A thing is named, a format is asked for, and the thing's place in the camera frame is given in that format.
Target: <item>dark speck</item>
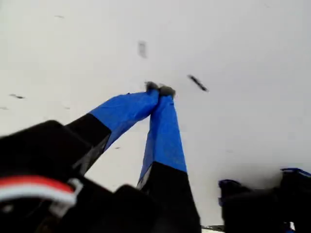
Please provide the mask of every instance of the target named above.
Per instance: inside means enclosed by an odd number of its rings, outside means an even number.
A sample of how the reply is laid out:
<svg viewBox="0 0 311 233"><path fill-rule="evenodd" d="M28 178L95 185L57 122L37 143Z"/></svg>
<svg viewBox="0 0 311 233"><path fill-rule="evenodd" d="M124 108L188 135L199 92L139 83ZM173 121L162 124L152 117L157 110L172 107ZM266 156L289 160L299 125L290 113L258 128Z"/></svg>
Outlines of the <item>dark speck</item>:
<svg viewBox="0 0 311 233"><path fill-rule="evenodd" d="M194 76L192 75L188 75L188 78L190 78L195 84L198 85L198 87L202 90L202 91L207 91L209 92L209 90Z"/></svg>
<svg viewBox="0 0 311 233"><path fill-rule="evenodd" d="M15 95L15 94L10 94L10 96L15 97L16 99L25 99L25 97L18 96L18 95Z"/></svg>

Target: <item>red stripe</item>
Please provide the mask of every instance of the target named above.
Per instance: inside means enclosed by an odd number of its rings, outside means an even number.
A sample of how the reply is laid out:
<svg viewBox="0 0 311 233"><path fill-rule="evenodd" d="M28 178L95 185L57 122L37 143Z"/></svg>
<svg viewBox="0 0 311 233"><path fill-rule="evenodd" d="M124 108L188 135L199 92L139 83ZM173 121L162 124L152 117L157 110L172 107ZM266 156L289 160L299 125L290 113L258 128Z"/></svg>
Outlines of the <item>red stripe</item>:
<svg viewBox="0 0 311 233"><path fill-rule="evenodd" d="M36 185L43 185L49 186L52 188L59 189L65 192L73 192L73 189L68 185L57 180L53 180L50 178L46 178L43 176L11 176L0 178L0 188L6 188L13 185L20 185L20 184L36 184Z"/></svg>

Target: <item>blue trim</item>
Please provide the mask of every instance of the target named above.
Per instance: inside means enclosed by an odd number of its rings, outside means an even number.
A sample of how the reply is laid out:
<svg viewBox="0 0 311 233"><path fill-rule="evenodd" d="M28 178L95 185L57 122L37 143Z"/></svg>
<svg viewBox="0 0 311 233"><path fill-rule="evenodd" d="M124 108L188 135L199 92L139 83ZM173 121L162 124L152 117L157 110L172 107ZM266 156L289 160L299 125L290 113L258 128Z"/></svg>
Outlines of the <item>blue trim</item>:
<svg viewBox="0 0 311 233"><path fill-rule="evenodd" d="M157 90L119 95L93 109L90 113L111 130L104 150L136 122L148 117L157 105L158 97Z"/></svg>
<svg viewBox="0 0 311 233"><path fill-rule="evenodd" d="M285 171L285 172L287 172L287 171L290 171L290 172L292 172L292 171L298 171L301 175L311 177L311 174L310 174L310 173L308 173L308 172L306 172L306 171L304 171L304 170L301 170L301 169L299 169L299 168L295 168L295 167L282 168L281 171Z"/></svg>
<svg viewBox="0 0 311 233"><path fill-rule="evenodd" d="M151 113L141 179L152 162L187 172L176 110L171 96L162 96Z"/></svg>

